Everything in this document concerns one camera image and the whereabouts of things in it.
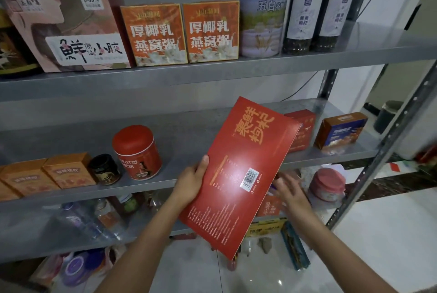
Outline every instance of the black jar lid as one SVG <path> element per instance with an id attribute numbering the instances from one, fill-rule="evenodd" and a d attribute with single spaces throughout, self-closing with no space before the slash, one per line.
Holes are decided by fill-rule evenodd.
<path id="1" fill-rule="evenodd" d="M 88 164 L 88 168 L 95 173 L 107 171 L 117 172 L 117 164 L 109 154 L 101 154 L 94 157 Z"/>

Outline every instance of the forearm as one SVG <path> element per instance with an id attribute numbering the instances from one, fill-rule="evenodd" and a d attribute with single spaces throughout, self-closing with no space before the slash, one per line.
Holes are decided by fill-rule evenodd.
<path id="1" fill-rule="evenodd" d="M 324 225 L 313 227 L 310 244 L 345 293 L 396 293 Z"/>
<path id="2" fill-rule="evenodd" d="M 148 292 L 183 206 L 170 196 L 128 251 L 115 264 L 96 293 Z"/>

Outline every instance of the pink jar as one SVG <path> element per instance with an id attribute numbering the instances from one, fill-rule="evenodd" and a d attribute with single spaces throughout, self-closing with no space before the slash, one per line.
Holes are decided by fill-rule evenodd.
<path id="1" fill-rule="evenodd" d="M 309 190 L 326 202 L 341 200 L 346 186 L 346 178 L 340 172 L 324 167 L 319 169 L 309 185 Z"/>

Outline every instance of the trash can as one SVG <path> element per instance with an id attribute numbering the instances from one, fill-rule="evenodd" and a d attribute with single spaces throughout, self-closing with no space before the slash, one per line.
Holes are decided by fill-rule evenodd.
<path id="1" fill-rule="evenodd" d="M 381 111 L 378 114 L 378 118 L 376 118 L 376 121 L 373 124 L 373 128 L 379 134 L 384 132 L 393 117 L 396 116 L 396 113 L 398 113 L 398 111 L 401 109 L 403 103 L 404 102 L 399 100 L 388 100 L 384 103 Z"/>

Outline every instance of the red box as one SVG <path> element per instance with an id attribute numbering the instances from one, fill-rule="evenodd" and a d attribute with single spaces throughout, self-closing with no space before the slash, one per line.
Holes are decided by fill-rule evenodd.
<path id="1" fill-rule="evenodd" d="M 314 123 L 315 123 L 315 113 L 305 109 L 305 110 L 286 113 L 284 115 L 302 124 L 302 127 L 299 129 L 298 135 L 293 141 L 293 144 L 288 152 L 300 151 L 308 148 L 313 133 Z"/>
<path id="2" fill-rule="evenodd" d="M 281 212 L 281 199 L 273 195 L 266 195 L 258 209 L 257 216 L 278 216 Z"/>
<path id="3" fill-rule="evenodd" d="M 239 97 L 208 151 L 202 187 L 181 222 L 232 260 L 299 127 Z"/>

